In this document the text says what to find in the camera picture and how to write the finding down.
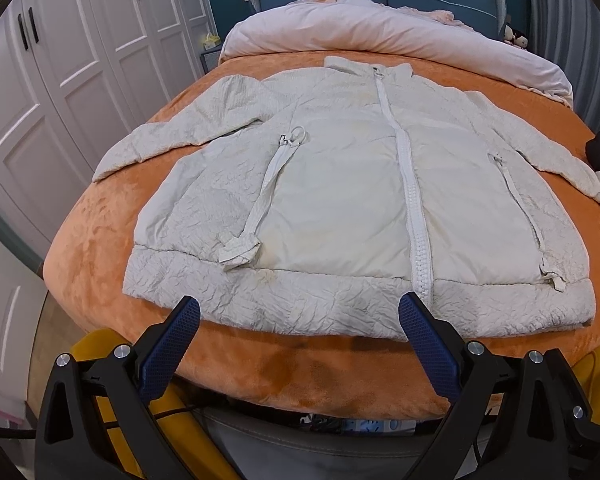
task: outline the blue gripper pad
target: blue gripper pad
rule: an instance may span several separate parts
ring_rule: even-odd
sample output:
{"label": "blue gripper pad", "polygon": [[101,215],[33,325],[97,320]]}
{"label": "blue gripper pad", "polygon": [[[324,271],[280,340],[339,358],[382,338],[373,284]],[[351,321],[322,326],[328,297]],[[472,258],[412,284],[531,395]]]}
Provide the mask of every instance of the blue gripper pad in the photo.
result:
{"label": "blue gripper pad", "polygon": [[433,389],[456,402],[461,395],[459,365],[436,331],[436,319],[414,292],[400,299],[398,318]]}
{"label": "blue gripper pad", "polygon": [[200,305],[188,296],[164,321],[160,334],[138,370],[138,393],[145,404],[164,395],[200,326]]}

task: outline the curtain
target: curtain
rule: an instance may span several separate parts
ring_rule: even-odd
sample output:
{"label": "curtain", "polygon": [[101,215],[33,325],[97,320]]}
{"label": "curtain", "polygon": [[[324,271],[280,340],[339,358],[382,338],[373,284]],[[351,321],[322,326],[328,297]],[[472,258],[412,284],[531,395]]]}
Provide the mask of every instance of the curtain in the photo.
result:
{"label": "curtain", "polygon": [[560,66],[574,110],[600,131],[600,12],[591,0],[530,0],[529,50]]}

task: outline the screw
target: screw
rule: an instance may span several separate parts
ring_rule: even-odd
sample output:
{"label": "screw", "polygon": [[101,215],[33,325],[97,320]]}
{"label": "screw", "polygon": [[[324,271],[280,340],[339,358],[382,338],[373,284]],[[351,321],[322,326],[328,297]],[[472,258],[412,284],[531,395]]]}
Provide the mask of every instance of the screw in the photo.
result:
{"label": "screw", "polygon": [[123,359],[129,354],[131,354],[131,346],[129,345],[120,345],[113,351],[113,355],[115,355],[118,359]]}
{"label": "screw", "polygon": [[60,354],[58,359],[56,359],[56,364],[60,367],[67,366],[70,360],[71,356],[69,354]]}
{"label": "screw", "polygon": [[532,350],[529,352],[529,359],[531,359],[536,364],[540,364],[542,362],[542,354],[538,350]]}
{"label": "screw", "polygon": [[482,345],[482,343],[480,343],[478,341],[471,341],[466,346],[466,348],[473,355],[482,355],[482,354],[484,354],[484,346]]}

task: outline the jacket sleeve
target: jacket sleeve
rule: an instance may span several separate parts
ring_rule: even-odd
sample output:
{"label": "jacket sleeve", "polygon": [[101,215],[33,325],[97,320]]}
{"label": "jacket sleeve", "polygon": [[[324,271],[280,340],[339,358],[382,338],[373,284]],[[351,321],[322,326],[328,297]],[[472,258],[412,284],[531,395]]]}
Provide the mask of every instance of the jacket sleeve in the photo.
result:
{"label": "jacket sleeve", "polygon": [[501,110],[480,92],[464,92],[488,125],[536,170],[563,176],[580,192],[600,204],[600,171],[571,155],[563,145],[544,136],[526,121]]}
{"label": "jacket sleeve", "polygon": [[93,181],[173,148],[200,146],[255,121],[267,121],[290,100],[290,95],[252,77],[223,77],[170,121],[142,124],[120,140],[100,161]]}

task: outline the bed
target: bed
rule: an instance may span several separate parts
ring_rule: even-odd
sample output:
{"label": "bed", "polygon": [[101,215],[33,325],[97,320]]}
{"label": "bed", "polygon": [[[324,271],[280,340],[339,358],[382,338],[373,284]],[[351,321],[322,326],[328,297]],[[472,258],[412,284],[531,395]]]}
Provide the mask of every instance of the bed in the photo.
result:
{"label": "bed", "polygon": [[[413,73],[439,85],[482,92],[585,160],[584,145],[592,133],[570,109],[573,94],[564,74],[541,58],[493,41],[503,28],[504,0],[351,0],[353,7],[338,6],[349,0],[328,6],[324,0],[301,6],[286,5],[295,0],[250,1],[256,13],[229,34],[221,65],[151,123],[169,121],[224,76],[263,80],[341,56],[386,67],[410,63]],[[477,32],[401,13],[401,6],[451,10]],[[167,309],[123,294],[123,280],[139,213],[174,165],[199,149],[175,148],[92,184],[62,224],[44,277],[82,328],[108,327],[134,341],[167,316]],[[481,340],[491,351],[511,356],[560,348],[574,364],[600,345],[600,205],[560,176],[541,174],[589,253],[595,318],[577,330]],[[236,399],[297,412],[423,420],[443,415],[448,407],[433,392],[408,343],[386,338],[282,335],[207,319],[178,373]]]}
{"label": "bed", "polygon": [[[197,81],[152,121],[165,121],[225,75],[265,78],[292,68],[320,66],[327,55],[395,66],[461,90],[483,92],[497,106],[527,120],[584,160],[590,130],[566,106],[505,82],[429,60],[368,52],[303,52],[225,61]],[[129,340],[168,311],[122,294],[126,261],[139,211],[177,160],[197,148],[171,150],[91,185],[58,232],[45,261],[45,282],[70,316],[87,330],[110,327]],[[560,348],[572,364],[600,345],[600,205],[554,174],[542,174],[576,225],[590,257],[596,317],[579,330],[484,339],[491,351],[521,356]],[[284,336],[203,321],[178,373],[231,397],[280,409],[350,418],[442,415],[408,344],[351,336]]]}

